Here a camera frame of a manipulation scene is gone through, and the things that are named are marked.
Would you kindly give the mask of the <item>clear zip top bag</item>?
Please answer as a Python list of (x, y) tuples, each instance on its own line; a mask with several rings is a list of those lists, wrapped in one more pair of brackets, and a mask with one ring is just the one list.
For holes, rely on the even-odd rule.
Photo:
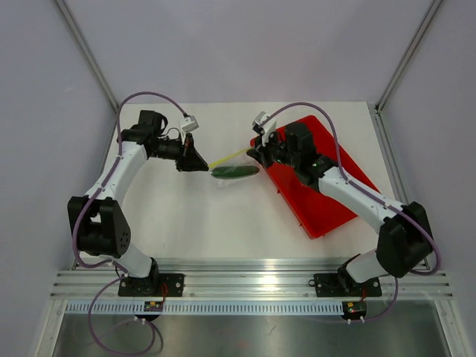
[(209, 164), (209, 176), (219, 187), (239, 183), (260, 172), (259, 164), (248, 155), (250, 147), (227, 155)]

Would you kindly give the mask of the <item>green cucumber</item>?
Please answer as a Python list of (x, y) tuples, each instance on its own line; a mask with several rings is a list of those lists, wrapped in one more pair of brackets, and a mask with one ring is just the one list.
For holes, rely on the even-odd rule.
[(260, 169), (254, 165), (221, 166), (214, 167), (210, 174), (215, 179), (232, 180), (253, 176), (259, 171)]

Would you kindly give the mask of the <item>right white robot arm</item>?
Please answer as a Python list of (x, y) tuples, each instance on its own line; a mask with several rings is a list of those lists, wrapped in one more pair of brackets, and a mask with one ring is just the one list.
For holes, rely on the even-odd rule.
[(301, 184), (345, 206), (377, 233), (376, 248), (338, 268), (336, 280), (344, 294), (354, 295), (373, 278), (404, 277), (437, 251), (422, 205), (386, 198), (351, 176), (339, 158), (317, 150), (305, 123), (287, 125), (283, 138), (273, 126), (254, 123), (253, 130), (257, 137), (248, 156), (265, 168), (273, 164), (292, 168)]

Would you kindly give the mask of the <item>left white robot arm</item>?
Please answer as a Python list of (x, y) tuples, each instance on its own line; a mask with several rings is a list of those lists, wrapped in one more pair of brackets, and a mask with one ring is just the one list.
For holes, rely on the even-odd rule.
[(121, 296), (151, 296), (163, 286), (156, 260), (132, 244), (131, 228), (121, 205), (139, 170), (150, 158), (174, 161), (179, 172), (206, 172), (209, 167), (194, 147), (192, 132), (198, 122), (185, 115), (178, 137), (164, 131), (168, 120), (142, 110), (138, 122), (118, 137), (118, 153), (97, 182), (83, 195), (70, 198), (67, 209), (74, 255), (101, 257), (124, 273)]

